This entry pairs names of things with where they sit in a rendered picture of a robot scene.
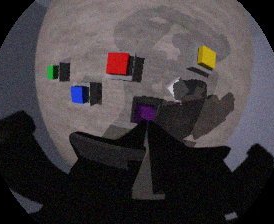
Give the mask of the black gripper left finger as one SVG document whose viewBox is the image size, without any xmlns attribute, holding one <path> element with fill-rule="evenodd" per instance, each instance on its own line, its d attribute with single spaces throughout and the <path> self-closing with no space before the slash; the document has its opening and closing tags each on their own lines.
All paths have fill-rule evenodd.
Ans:
<svg viewBox="0 0 274 224">
<path fill-rule="evenodd" d="M 117 140 L 88 135 L 85 132 L 72 132 L 69 135 L 69 143 L 76 152 L 77 159 L 84 157 L 85 160 L 93 161 L 102 167 L 129 172 L 126 189 L 132 189 L 146 153 L 145 133 L 146 120 L 142 120 Z"/>
</svg>

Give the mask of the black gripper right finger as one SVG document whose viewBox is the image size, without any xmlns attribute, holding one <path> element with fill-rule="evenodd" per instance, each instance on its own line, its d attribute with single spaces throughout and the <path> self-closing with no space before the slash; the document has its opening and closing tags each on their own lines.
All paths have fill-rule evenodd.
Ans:
<svg viewBox="0 0 274 224">
<path fill-rule="evenodd" d="M 177 183 L 189 169 L 198 164 L 225 160 L 231 149 L 225 145 L 190 148 L 158 127 L 153 120 L 149 120 L 148 123 L 148 140 L 153 194 L 165 194 L 164 189 Z"/>
</svg>

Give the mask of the red button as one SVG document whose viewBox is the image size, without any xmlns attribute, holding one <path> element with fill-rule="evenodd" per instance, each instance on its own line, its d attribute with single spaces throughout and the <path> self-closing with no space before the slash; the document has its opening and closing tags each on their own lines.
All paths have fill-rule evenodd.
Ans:
<svg viewBox="0 0 274 224">
<path fill-rule="evenodd" d="M 133 81 L 136 59 L 136 52 L 108 51 L 105 79 Z"/>
</svg>

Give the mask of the purple button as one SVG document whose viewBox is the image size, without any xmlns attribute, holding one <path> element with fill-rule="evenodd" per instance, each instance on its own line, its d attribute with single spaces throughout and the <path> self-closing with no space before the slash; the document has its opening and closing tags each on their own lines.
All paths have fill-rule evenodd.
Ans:
<svg viewBox="0 0 274 224">
<path fill-rule="evenodd" d="M 156 121 L 160 107 L 160 100 L 133 96 L 130 123 L 138 123 L 138 121 L 146 120 L 146 125 L 148 125 L 149 120 Z"/>
</svg>

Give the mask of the blue button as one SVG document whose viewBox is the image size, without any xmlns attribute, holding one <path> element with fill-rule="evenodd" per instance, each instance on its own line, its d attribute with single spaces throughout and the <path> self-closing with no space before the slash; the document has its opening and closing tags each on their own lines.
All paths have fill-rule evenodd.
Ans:
<svg viewBox="0 0 274 224">
<path fill-rule="evenodd" d="M 72 87 L 70 87 L 70 92 L 72 92 L 72 103 L 74 104 L 82 104 L 88 105 L 88 107 L 92 107 L 92 105 L 97 103 L 97 83 L 85 83 L 85 81 L 76 81 Z"/>
</svg>

